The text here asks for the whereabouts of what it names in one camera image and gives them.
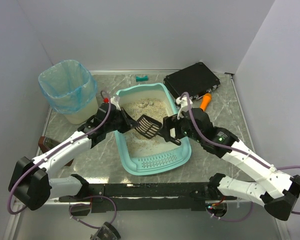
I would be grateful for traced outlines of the black litter scoop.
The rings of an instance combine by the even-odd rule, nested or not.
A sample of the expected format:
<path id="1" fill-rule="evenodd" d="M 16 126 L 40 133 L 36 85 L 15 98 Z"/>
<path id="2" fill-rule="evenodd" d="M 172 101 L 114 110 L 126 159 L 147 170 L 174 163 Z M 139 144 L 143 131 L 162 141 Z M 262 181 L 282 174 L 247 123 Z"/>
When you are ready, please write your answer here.
<path id="1" fill-rule="evenodd" d="M 147 139 L 152 139 L 157 135 L 158 130 L 163 127 L 163 124 L 150 116 L 141 115 L 137 120 L 138 126 L 135 130 Z"/>

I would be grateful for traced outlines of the litter waste clumps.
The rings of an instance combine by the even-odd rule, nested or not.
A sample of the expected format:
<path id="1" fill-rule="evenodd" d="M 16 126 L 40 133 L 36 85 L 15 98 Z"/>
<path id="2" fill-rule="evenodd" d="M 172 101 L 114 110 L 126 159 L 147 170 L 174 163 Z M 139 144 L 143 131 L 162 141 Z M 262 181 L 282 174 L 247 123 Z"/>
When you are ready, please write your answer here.
<path id="1" fill-rule="evenodd" d="M 147 98 L 147 99 L 141 99 L 138 103 L 137 103 L 137 106 L 140 108 L 140 109 L 144 109 L 148 106 L 153 106 L 154 105 L 154 101 L 151 100 L 150 98 Z"/>

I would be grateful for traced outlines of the teal litter box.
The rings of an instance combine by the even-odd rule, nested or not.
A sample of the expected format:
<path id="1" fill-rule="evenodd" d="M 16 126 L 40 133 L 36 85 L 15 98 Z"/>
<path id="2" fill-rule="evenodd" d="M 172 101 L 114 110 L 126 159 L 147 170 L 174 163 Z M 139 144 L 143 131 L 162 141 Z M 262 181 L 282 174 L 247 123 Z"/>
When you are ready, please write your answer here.
<path id="1" fill-rule="evenodd" d="M 119 105 L 139 124 L 126 133 L 115 132 L 121 163 L 128 173 L 155 175 L 187 163 L 192 154 L 189 139 L 175 144 L 160 135 L 163 118 L 178 112 L 162 83 L 132 86 L 116 94 Z"/>

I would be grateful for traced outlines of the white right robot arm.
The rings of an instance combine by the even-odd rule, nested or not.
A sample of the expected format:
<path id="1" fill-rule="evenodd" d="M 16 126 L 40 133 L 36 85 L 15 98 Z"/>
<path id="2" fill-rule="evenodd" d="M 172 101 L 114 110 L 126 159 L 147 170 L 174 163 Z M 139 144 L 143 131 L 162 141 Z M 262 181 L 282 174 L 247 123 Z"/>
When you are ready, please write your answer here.
<path id="1" fill-rule="evenodd" d="M 262 207 L 273 217 L 287 221 L 300 196 L 300 176 L 291 176 L 263 160 L 249 149 L 236 135 L 223 127 L 214 126 L 201 108 L 183 111 L 163 118 L 159 133 L 170 141 L 171 129 L 175 138 L 188 137 L 208 153 L 236 166 L 252 182 L 233 179 L 217 173 L 209 184 L 223 196 L 249 200 Z"/>

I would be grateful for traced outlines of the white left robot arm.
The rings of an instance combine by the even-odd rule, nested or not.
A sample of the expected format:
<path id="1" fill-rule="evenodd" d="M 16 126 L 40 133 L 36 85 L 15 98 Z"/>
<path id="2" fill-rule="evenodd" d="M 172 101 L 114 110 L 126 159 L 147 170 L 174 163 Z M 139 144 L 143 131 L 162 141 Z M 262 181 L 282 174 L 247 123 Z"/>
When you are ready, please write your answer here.
<path id="1" fill-rule="evenodd" d="M 51 150 L 32 159 L 17 161 L 8 190 L 27 208 L 34 211 L 47 200 L 71 196 L 81 200 L 89 195 L 89 183 L 78 174 L 54 178 L 55 173 L 76 156 L 106 138 L 111 132 L 126 133 L 139 126 L 123 108 L 103 103 L 77 131 Z"/>

